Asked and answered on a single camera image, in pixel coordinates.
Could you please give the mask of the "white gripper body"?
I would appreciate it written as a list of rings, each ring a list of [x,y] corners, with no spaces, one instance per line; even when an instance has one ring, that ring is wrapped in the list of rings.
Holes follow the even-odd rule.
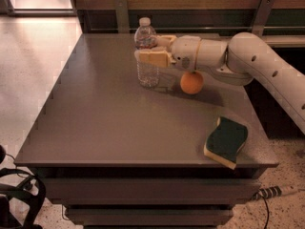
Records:
[[[171,53],[174,66],[181,71],[193,72],[195,70],[196,55],[201,38],[197,36],[181,36],[173,41]]]

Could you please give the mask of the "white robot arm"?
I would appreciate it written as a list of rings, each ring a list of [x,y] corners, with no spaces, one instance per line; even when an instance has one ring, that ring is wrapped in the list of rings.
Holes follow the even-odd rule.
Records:
[[[135,59],[158,68],[205,72],[235,86],[245,86],[255,79],[305,133],[305,75],[258,36],[241,32],[225,42],[161,35],[156,41],[150,49],[135,51]]]

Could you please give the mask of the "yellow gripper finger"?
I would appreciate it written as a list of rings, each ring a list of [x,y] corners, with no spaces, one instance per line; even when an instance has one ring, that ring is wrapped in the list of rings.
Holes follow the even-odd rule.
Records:
[[[170,48],[174,40],[176,39],[175,35],[157,35],[156,42],[158,47]]]
[[[158,68],[168,68],[175,64],[172,54],[165,47],[136,50],[134,56],[138,62],[150,64]]]

